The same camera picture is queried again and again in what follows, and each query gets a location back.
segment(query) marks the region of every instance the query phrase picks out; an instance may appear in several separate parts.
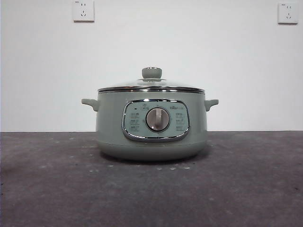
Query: lid rim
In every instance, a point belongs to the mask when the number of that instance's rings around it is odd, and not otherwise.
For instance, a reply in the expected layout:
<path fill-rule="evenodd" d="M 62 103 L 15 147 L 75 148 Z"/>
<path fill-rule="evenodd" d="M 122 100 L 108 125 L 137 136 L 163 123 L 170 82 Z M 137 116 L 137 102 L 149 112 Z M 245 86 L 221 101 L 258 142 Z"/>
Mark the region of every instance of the lid rim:
<path fill-rule="evenodd" d="M 148 89 L 148 90 L 183 90 L 183 91 L 198 91 L 205 92 L 203 89 L 195 88 L 195 87 L 174 87 L 174 86 L 122 86 L 122 87 L 105 87 L 98 89 L 98 92 L 103 91 L 118 91 L 118 90 L 139 90 L 139 89 Z"/>

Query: control panel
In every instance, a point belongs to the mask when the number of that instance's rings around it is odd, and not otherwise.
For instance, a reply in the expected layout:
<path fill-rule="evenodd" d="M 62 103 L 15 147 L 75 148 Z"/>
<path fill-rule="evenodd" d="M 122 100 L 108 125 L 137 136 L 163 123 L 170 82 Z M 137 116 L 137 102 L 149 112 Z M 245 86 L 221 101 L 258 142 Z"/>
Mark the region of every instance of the control panel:
<path fill-rule="evenodd" d="M 122 130 L 131 140 L 180 140 L 189 130 L 188 110 L 183 102 L 177 100 L 134 100 L 124 108 Z"/>

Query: lid knob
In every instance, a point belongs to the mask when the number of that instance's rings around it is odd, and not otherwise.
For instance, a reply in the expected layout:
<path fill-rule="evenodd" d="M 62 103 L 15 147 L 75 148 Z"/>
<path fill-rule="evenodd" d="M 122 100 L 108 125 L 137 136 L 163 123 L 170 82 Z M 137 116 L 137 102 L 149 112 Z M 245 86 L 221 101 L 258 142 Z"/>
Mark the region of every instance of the lid knob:
<path fill-rule="evenodd" d="M 157 67 L 147 67 L 142 69 L 142 77 L 144 79 L 147 78 L 155 78 L 155 79 L 160 79 L 162 76 L 162 69 L 157 68 Z"/>

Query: chrome trim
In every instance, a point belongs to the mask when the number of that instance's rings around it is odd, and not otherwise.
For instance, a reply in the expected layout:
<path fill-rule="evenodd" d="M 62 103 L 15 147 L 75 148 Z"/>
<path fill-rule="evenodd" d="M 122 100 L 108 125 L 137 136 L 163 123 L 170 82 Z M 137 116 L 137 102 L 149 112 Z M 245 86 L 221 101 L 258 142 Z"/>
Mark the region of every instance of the chrome trim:
<path fill-rule="evenodd" d="M 200 92 L 204 93 L 203 89 L 194 88 L 194 87 L 171 87 L 171 86 L 126 86 L 126 87 L 105 87 L 98 89 L 98 92 L 104 92 L 104 91 L 115 91 L 115 92 L 121 92 L 122 90 L 125 90 L 126 92 L 134 92 L 135 90 L 175 90 L 175 91 L 187 91 L 190 93 L 194 92 Z"/>
<path fill-rule="evenodd" d="M 112 90 L 112 91 L 99 91 L 98 93 L 117 93 L 117 92 L 181 92 L 181 93 L 194 93 L 204 94 L 202 91 L 189 91 L 189 90 L 176 90 L 176 89 L 129 89 L 129 90 Z"/>
<path fill-rule="evenodd" d="M 131 133 L 129 133 L 126 128 L 125 128 L 125 115 L 126 115 L 126 109 L 127 107 L 131 104 L 131 103 L 136 103 L 136 102 L 174 102 L 174 103 L 182 103 L 185 108 L 186 108 L 186 112 L 187 112 L 187 120 L 188 120 L 188 126 L 187 129 L 185 130 L 185 132 L 183 132 L 182 134 L 178 135 L 178 136 L 170 136 L 170 137 L 144 137 L 144 136 L 136 136 L 133 135 Z M 189 121 L 189 114 L 188 114 L 188 108 L 187 106 L 179 100 L 170 100 L 170 99 L 140 99 L 140 100 L 133 100 L 128 102 L 123 110 L 123 115 L 122 115 L 122 124 L 121 124 L 121 128 L 122 128 L 122 132 L 123 134 L 131 139 L 131 140 L 135 140 L 135 141 L 140 141 L 140 142 L 173 142 L 173 141 L 177 141 L 177 140 L 181 140 L 183 139 L 189 131 L 190 128 L 190 121 Z"/>

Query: stainless steel rim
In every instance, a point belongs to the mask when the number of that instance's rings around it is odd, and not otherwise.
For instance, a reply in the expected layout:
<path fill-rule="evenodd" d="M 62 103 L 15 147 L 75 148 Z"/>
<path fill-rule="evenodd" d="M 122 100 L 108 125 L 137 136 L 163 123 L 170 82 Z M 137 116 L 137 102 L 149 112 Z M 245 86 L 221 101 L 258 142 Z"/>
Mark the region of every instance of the stainless steel rim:
<path fill-rule="evenodd" d="M 187 92 L 187 93 L 204 93 L 203 89 L 193 87 L 168 87 L 168 86 L 129 86 L 129 87 L 106 87 L 98 89 L 98 92 Z"/>

